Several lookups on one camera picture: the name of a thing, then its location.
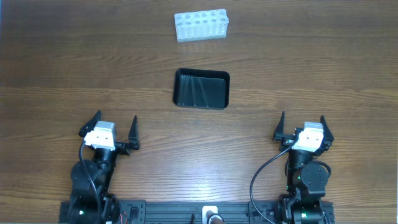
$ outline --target wooden tabletop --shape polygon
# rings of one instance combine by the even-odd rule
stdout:
[[[227,38],[178,44],[174,14],[225,8]],[[110,192],[147,201],[249,201],[278,153],[272,134],[325,115],[319,158],[339,223],[395,223],[397,1],[3,0],[0,222],[57,222],[97,110],[141,150],[121,156]],[[178,68],[231,75],[222,111],[172,102]],[[85,158],[93,155],[85,151]],[[285,193],[286,156],[259,175],[256,200]]]

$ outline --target wood grain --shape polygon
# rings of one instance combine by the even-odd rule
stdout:
[[[226,8],[228,37],[178,44],[177,12]],[[96,110],[141,150],[120,157],[111,192],[148,201],[248,201],[277,153],[272,132],[324,114],[335,135],[320,160],[338,223],[395,223],[397,1],[3,0],[0,222],[57,222]],[[180,67],[231,75],[223,111],[172,103]],[[92,156],[85,151],[85,157]],[[283,194],[286,157],[256,180]]]

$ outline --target black tray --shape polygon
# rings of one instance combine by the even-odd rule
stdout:
[[[223,110],[228,106],[229,80],[228,72],[180,68],[173,101],[181,107]]]

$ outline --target wooden table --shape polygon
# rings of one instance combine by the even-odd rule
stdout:
[[[177,43],[175,13],[219,8],[226,39]],[[373,0],[3,0],[0,222],[58,221],[78,130],[97,110],[119,140],[139,118],[141,150],[113,175],[119,198],[247,202],[285,110],[286,132],[324,114],[335,135],[320,160],[336,221],[395,223],[397,11]],[[180,67],[229,72],[229,106],[176,107]],[[285,160],[258,177],[256,200],[285,192]]]

